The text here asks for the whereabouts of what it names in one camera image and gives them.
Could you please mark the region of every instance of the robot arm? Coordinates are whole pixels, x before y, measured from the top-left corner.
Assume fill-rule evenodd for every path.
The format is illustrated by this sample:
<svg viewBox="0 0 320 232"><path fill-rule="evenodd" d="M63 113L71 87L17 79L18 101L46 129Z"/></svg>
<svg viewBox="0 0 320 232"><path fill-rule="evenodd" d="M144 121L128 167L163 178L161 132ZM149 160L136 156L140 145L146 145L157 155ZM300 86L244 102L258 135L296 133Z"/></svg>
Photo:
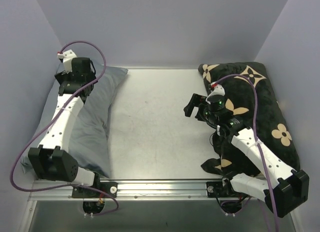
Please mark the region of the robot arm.
<svg viewBox="0 0 320 232"><path fill-rule="evenodd" d="M72 50L58 54L65 71L55 75L60 87L55 108L55 117L60 110L61 116L48 128L37 148L30 148L28 157L39 179L66 181L72 184L92 186L95 174L78 166L78 162L68 153L69 139L78 113L93 85L74 97L66 108L65 102L72 94L96 76L91 70L89 58L77 57Z"/></svg>
<svg viewBox="0 0 320 232"><path fill-rule="evenodd" d="M233 116L226 109L224 94L223 87L217 84L208 97L194 94L184 108L185 116L190 117L193 108L198 107L196 118L216 129L219 136L240 149L265 175L257 143L260 144L271 180L277 214L282 218L308 199L309 176L303 170L297 172L281 161L262 141L256 142L253 130L245 125L241 117ZM234 192L264 201L272 211L268 184L265 180L244 173L231 173L226 175L223 182L231 186Z"/></svg>

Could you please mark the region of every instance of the wall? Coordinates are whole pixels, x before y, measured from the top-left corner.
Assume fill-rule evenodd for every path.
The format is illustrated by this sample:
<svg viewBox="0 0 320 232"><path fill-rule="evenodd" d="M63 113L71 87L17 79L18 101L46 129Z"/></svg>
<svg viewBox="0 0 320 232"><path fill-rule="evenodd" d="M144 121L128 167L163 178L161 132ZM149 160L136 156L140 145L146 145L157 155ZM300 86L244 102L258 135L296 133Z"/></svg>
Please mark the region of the wall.
<svg viewBox="0 0 320 232"><path fill-rule="evenodd" d="M109 65L143 68L253 60L286 1L38 0L62 44L89 40Z"/></svg>
<svg viewBox="0 0 320 232"><path fill-rule="evenodd" d="M299 213L306 232L320 230L320 0L288 0L256 57L268 69L302 168L309 200Z"/></svg>
<svg viewBox="0 0 320 232"><path fill-rule="evenodd" d="M61 45L36 0L0 0L0 231L17 231L29 194L13 189L11 166L34 133ZM30 176L15 173L29 187Z"/></svg>

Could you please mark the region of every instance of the black floral blanket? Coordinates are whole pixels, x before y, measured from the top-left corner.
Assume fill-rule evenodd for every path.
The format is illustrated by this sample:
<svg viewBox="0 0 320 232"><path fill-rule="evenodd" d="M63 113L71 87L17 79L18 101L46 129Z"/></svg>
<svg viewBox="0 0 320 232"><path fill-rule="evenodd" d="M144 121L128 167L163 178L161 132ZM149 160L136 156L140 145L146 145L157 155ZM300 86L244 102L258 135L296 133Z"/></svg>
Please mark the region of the black floral blanket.
<svg viewBox="0 0 320 232"><path fill-rule="evenodd" d="M256 120L258 137L281 160L296 170L300 169L296 148L263 64L257 62L201 64L198 70L203 76L208 94L210 93L209 84L226 75L241 74L247 77L254 84L258 95ZM241 77L235 77L226 79L221 84L227 97L227 109L234 115L241 115L252 126L255 98L249 83ZM249 176L256 176L260 173L239 149L220 138L216 133L211 138L214 151L219 154L220 159L208 159L204 162L201 167L206 172L218 175L239 172Z"/></svg>

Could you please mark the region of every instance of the table surface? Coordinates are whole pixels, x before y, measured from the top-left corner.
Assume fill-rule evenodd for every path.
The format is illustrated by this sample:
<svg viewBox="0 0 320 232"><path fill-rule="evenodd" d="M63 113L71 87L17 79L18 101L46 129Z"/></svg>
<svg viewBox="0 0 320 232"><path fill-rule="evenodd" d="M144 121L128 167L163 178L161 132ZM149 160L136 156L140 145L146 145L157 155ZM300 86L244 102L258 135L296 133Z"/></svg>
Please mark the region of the table surface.
<svg viewBox="0 0 320 232"><path fill-rule="evenodd" d="M206 95L197 70L130 69L111 108L109 156L113 179L218 178L201 164L218 158L214 132L184 116L193 93Z"/></svg>

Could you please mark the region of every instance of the screw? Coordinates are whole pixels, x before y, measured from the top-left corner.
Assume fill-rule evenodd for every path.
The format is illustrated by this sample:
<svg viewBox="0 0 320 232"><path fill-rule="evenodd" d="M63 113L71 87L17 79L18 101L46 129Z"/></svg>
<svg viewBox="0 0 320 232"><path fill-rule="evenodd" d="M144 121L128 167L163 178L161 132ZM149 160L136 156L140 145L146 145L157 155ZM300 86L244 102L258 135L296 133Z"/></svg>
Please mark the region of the screw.
<svg viewBox="0 0 320 232"><path fill-rule="evenodd" d="M112 187L110 188L110 192L111 192L112 194L115 194L115 193L117 192L117 188L116 188L115 186L112 186Z"/></svg>
<svg viewBox="0 0 320 232"><path fill-rule="evenodd" d="M213 193L214 192L214 187L213 186L208 186L207 188L209 193Z"/></svg>

